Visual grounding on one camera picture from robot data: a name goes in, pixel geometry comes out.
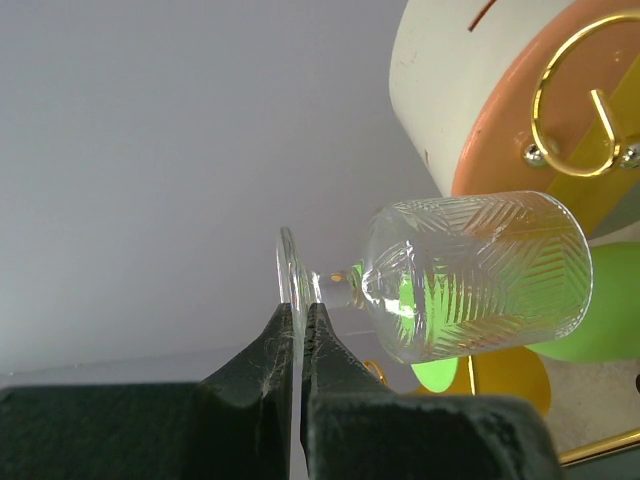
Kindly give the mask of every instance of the glass stem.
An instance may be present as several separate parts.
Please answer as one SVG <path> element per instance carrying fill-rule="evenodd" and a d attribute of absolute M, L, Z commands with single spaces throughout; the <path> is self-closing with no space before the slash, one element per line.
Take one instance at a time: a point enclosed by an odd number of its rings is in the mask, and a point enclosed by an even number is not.
<path fill-rule="evenodd" d="M 309 274 L 312 302 L 324 303 L 327 310 L 362 306 L 361 278 L 357 267 L 330 274 Z"/>

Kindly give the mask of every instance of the clear glass goblet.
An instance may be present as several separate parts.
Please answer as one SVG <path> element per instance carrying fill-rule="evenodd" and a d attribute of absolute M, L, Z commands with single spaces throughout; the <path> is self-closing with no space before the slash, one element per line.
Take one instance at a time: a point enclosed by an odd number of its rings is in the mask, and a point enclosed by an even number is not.
<path fill-rule="evenodd" d="M 307 270 L 284 227 L 277 261 L 298 359 L 314 302 L 365 308 L 384 349 L 416 364 L 564 337 L 592 291 L 580 226 L 538 192 L 389 205 L 373 216 L 362 259 L 331 274 Z"/>

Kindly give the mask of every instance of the yellow stripe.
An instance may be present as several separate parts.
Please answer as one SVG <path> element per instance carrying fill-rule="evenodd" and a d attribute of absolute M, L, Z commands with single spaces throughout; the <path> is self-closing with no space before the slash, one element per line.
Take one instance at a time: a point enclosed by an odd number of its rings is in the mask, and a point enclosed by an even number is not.
<path fill-rule="evenodd" d="M 610 106 L 626 136 L 640 134 L 640 56 L 611 95 Z M 580 167 L 601 164 L 608 153 L 606 141 L 601 123 L 594 121 L 567 163 Z M 639 179 L 640 169 L 616 169 L 595 178 L 570 177 L 559 173 L 549 185 L 547 193 L 571 210 L 588 235 Z"/>

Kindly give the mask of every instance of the screw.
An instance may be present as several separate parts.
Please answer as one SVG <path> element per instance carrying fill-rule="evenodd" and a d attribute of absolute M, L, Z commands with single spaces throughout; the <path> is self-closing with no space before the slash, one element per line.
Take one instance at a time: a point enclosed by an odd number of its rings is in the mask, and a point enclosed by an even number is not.
<path fill-rule="evenodd" d="M 549 166 L 547 161 L 542 156 L 542 152 L 535 143 L 532 143 L 524 149 L 522 158 L 531 168 L 545 168 Z"/>
<path fill-rule="evenodd" d="M 640 167 L 640 143 L 632 143 L 622 155 L 620 168 L 639 168 Z"/>

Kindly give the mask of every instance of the glass base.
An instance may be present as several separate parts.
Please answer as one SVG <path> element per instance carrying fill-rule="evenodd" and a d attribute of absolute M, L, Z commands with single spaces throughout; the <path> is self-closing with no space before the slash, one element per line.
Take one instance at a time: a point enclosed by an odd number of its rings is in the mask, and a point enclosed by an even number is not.
<path fill-rule="evenodd" d="M 312 303 L 309 289 L 309 276 L 305 270 L 293 234 L 287 227 L 280 229 L 277 251 L 278 281 L 280 284 L 280 301 L 291 304 L 294 333 L 294 361 L 302 364 L 304 357 L 304 336 L 307 327 L 307 314 Z"/>

